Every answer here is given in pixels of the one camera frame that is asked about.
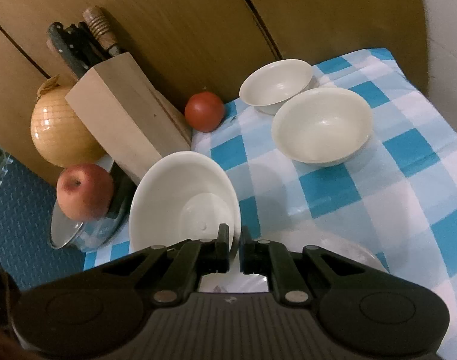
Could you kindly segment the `white bowl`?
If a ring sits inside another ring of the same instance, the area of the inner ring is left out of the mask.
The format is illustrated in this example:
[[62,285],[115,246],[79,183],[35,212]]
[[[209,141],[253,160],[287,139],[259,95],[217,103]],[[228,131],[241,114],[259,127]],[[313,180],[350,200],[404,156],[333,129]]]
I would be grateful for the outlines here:
[[314,88],[284,104],[272,120],[278,150],[301,163],[330,167],[366,145],[373,131],[372,109],[346,88]]
[[313,76],[313,67],[306,61],[275,61],[251,73],[243,81],[239,98],[256,111],[274,116],[288,100],[308,89]]
[[215,239],[228,225],[229,258],[237,254],[241,212],[233,185],[213,159],[193,151],[173,153],[145,173],[128,218],[133,251],[186,239]]

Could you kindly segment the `white plate pink flower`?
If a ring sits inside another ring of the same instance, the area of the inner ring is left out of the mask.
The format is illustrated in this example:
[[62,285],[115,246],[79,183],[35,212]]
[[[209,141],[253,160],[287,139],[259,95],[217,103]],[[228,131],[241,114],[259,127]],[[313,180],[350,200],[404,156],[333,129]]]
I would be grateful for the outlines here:
[[[388,272],[388,269],[382,265],[382,261],[367,248],[330,232],[320,230],[270,232],[263,236],[263,239],[281,242],[291,252],[301,252],[305,245],[316,245],[368,267]],[[265,293],[267,291],[265,276],[241,273],[239,254],[234,258],[228,273],[205,275],[199,284],[201,293]]]

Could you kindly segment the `steel pot with lid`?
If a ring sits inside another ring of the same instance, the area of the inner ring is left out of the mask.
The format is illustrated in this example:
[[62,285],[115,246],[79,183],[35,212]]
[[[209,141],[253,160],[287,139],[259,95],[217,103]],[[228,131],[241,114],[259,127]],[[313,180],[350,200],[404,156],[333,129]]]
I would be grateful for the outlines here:
[[93,252],[108,243],[128,218],[136,184],[108,155],[97,165],[107,170],[114,180],[114,195],[104,217],[84,222],[66,217],[58,201],[52,211],[48,230],[49,245],[54,250],[74,247],[83,253]]

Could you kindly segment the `red apple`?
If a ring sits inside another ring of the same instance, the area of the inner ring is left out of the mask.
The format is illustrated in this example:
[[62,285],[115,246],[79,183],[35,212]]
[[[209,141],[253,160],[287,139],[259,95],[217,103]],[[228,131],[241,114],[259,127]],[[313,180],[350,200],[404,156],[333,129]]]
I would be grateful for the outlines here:
[[58,178],[56,194],[66,217],[92,221],[108,212],[114,180],[108,171],[94,163],[69,166]]

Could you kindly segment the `wooden knife block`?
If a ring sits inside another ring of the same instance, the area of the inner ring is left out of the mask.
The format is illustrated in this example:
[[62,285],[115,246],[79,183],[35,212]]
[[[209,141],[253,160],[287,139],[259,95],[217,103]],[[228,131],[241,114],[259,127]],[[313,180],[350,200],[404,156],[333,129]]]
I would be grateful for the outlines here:
[[93,66],[65,98],[136,184],[161,158],[191,148],[192,129],[185,117],[128,52]]

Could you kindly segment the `red tomato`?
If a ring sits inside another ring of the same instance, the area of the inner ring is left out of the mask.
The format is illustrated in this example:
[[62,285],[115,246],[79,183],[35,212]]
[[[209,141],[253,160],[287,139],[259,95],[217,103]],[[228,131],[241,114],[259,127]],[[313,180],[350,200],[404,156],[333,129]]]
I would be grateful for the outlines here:
[[194,94],[185,106],[185,120],[188,125],[202,133],[210,133],[224,119],[224,103],[212,92]]

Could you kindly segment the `blue checkered tablecloth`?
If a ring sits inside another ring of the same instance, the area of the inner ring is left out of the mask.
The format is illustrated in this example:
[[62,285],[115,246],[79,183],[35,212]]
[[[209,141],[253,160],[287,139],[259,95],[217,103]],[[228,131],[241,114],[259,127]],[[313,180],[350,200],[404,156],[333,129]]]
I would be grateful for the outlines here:
[[227,105],[216,131],[193,134],[193,150],[226,171],[254,238],[294,251],[346,239],[436,292],[450,311],[439,353],[457,359],[457,133],[388,49],[318,63],[315,81],[350,89],[372,108],[373,136],[346,163],[290,160],[272,141],[272,117],[241,100]]

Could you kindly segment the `white bowl back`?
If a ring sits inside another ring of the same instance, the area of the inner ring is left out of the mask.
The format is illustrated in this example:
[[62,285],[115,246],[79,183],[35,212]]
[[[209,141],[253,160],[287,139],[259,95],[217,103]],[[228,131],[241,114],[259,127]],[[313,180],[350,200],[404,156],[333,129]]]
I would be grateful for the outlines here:
[[313,76],[313,67],[306,61],[275,61],[251,73],[243,81],[239,98],[256,111],[274,116],[288,100],[308,89]]

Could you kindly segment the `blue foam mat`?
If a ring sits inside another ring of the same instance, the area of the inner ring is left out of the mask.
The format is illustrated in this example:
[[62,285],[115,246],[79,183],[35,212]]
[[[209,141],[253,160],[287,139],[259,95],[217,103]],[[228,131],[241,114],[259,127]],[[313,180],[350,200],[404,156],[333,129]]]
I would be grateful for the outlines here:
[[82,252],[55,250],[49,243],[54,205],[53,186],[6,158],[0,173],[0,260],[21,290],[83,271]]

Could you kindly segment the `yellow onion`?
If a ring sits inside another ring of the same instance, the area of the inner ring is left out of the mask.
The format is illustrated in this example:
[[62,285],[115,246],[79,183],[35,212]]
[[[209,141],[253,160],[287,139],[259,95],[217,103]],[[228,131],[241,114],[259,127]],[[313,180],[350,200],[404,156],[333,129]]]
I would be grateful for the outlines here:
[[62,168],[95,163],[106,154],[65,99],[71,89],[60,85],[57,76],[45,81],[37,90],[30,123],[38,153]]

